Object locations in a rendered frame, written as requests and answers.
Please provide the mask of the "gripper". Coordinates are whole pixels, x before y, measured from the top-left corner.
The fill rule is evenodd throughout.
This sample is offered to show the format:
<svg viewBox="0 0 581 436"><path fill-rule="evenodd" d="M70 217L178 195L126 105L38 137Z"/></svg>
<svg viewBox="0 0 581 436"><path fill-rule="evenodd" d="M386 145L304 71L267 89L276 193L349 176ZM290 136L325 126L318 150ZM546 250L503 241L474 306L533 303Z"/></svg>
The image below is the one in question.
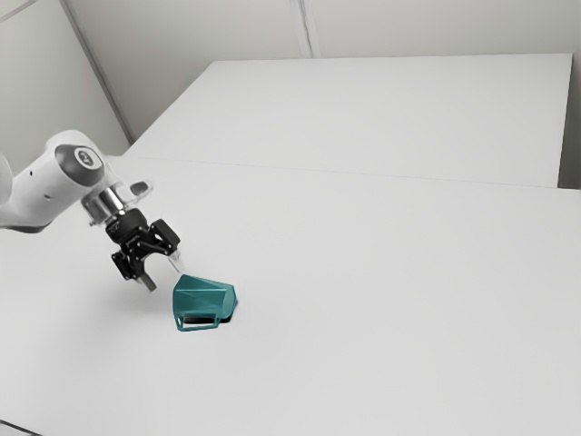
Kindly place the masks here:
<svg viewBox="0 0 581 436"><path fill-rule="evenodd" d="M183 272L181 239L164 219L154 221L149 227L140 210L129 210L116 215L105 226L105 232L120 247L111 258L126 281L135 280L149 292L157 289L144 267L144 258L151 253L162 254L176 272Z"/></svg>

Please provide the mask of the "teal faceted mug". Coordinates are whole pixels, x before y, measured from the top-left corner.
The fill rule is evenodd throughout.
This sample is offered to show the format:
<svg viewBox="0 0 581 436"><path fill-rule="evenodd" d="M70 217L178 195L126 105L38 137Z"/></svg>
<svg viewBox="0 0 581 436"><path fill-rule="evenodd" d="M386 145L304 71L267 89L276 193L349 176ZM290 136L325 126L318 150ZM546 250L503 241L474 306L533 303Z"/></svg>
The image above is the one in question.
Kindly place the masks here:
<svg viewBox="0 0 581 436"><path fill-rule="evenodd" d="M172 291L172 311L180 332L217 328L231 320L237 305L233 285L183 274Z"/></svg>

